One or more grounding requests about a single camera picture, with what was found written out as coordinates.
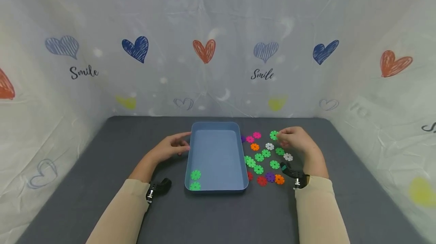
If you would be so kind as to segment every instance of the left hand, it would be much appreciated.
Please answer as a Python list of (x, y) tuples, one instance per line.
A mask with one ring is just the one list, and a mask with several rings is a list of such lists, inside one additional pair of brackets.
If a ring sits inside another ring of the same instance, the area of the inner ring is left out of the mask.
[(147, 157), (152, 158), (156, 163), (168, 160), (171, 156), (178, 154), (179, 156), (190, 149), (184, 137), (190, 135), (191, 132), (177, 133), (165, 137), (154, 149), (147, 153)]

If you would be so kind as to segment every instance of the heart outline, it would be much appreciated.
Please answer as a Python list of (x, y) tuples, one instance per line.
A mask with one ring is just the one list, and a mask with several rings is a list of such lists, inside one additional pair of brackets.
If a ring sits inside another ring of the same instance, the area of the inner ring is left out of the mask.
[(0, 69), (0, 99), (14, 99), (15, 90), (5, 72)]
[(54, 55), (67, 55), (77, 60), (77, 52), (79, 51), (79, 43), (69, 35), (63, 36), (60, 40), (57, 38), (47, 38), (45, 47)]
[(192, 106), (193, 106), (193, 100), (191, 98), (185, 98), (183, 101), (181, 99), (175, 98), (174, 99), (174, 104), (176, 104), (176, 106), (178, 106), (179, 108), (182, 108), (182, 106), (185, 105), (185, 101), (186, 100), (190, 101), (189, 107), (186, 110), (190, 110), (192, 108)]
[(411, 56), (404, 56), (395, 60), (395, 53), (391, 50), (384, 51), (380, 58), (382, 77), (393, 77), (404, 71), (413, 62)]
[(253, 54), (255, 57), (260, 58), (266, 64), (268, 59), (270, 59), (279, 49), (279, 44), (277, 42), (270, 42), (267, 45), (263, 42), (259, 42), (254, 46)]
[(137, 61), (144, 64), (145, 56), (148, 53), (148, 39), (140, 36), (135, 40), (135, 44), (131, 43), (128, 39), (121, 41), (124, 51)]
[(327, 47), (324, 44), (318, 44), (313, 48), (313, 59), (321, 65), (336, 50), (339, 40), (333, 40)]
[(215, 47), (216, 47), (215, 40), (210, 39), (206, 43), (206, 48), (198, 40), (192, 41), (192, 46), (193, 46), (194, 51), (197, 53), (198, 57), (201, 60), (203, 60), (204, 64), (207, 64), (210, 62), (210, 60), (212, 60), (213, 54), (215, 53)]
[[(41, 178), (41, 177), (44, 178), (45, 177), (44, 173), (41, 170), (41, 167), (43, 164), (47, 164), (53, 170), (55, 177), (54, 177), (54, 179), (52, 179), (51, 181), (49, 181), (46, 184), (42, 184), (42, 185), (34, 184), (33, 180), (35, 180), (36, 178)], [(52, 183), (58, 177), (58, 170), (56, 169), (55, 163), (52, 162), (50, 159), (44, 159), (44, 160), (40, 161), (38, 163), (38, 166), (37, 166), (37, 171), (38, 171), (38, 175), (33, 176), (28, 181), (28, 187), (30, 189), (38, 189), (38, 188), (44, 187), (44, 186), (48, 185), (49, 183)]]
[[(330, 103), (330, 102), (335, 103), (335, 105), (333, 105), (333, 106), (331, 106), (331, 107), (328, 107), (328, 108), (326, 109), (326, 106), (327, 106), (328, 103)], [(319, 107), (320, 107), (322, 110), (324, 110), (324, 111), (330, 111), (330, 110), (336, 109), (338, 106), (339, 106), (339, 101), (336, 100), (336, 99), (331, 99), (331, 100), (328, 100), (328, 101), (327, 101), (326, 99), (321, 99), (321, 100), (319, 101)]]

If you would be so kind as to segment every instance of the gray tabletop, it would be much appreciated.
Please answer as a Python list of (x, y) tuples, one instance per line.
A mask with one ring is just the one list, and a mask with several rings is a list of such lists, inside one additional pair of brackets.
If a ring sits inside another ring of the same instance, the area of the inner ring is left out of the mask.
[[(329, 121), (204, 117), (109, 118), (17, 243), (86, 242), (143, 155), (165, 136), (189, 131), (197, 121), (234, 121), (243, 135), (261, 132), (256, 141), (261, 147), (271, 141), (270, 131), (302, 126), (324, 153), (351, 243), (425, 243)], [(247, 143), (244, 152), (254, 155)], [(293, 166), (301, 167), (298, 154), (291, 153)], [(280, 158), (275, 153), (271, 157)], [(184, 187), (186, 163), (184, 155), (156, 170), (154, 180), (170, 178), (173, 185), (149, 207), (138, 243), (298, 243), (290, 178), (282, 186), (261, 187), (252, 181), (242, 194), (192, 195)]]

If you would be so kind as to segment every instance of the arm sleeve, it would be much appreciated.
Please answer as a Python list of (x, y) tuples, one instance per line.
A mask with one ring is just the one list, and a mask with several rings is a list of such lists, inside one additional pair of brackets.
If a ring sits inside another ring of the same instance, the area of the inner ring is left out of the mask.
[(126, 180), (92, 230), (86, 244), (135, 244), (148, 209), (150, 184)]
[(350, 243), (330, 180), (310, 176), (295, 198), (300, 244)]

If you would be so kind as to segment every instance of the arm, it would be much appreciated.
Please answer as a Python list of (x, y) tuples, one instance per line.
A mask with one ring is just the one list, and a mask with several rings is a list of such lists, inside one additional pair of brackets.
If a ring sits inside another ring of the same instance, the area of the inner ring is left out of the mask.
[(145, 199), (153, 172), (161, 161), (189, 150), (182, 140), (190, 132), (166, 137), (148, 152), (124, 182), (92, 230), (86, 244), (135, 244), (148, 209)]
[(282, 147), (295, 147), (304, 154), (308, 184), (295, 190), (301, 244), (349, 244), (347, 229), (329, 180), (324, 156), (301, 127), (288, 127), (277, 135)]

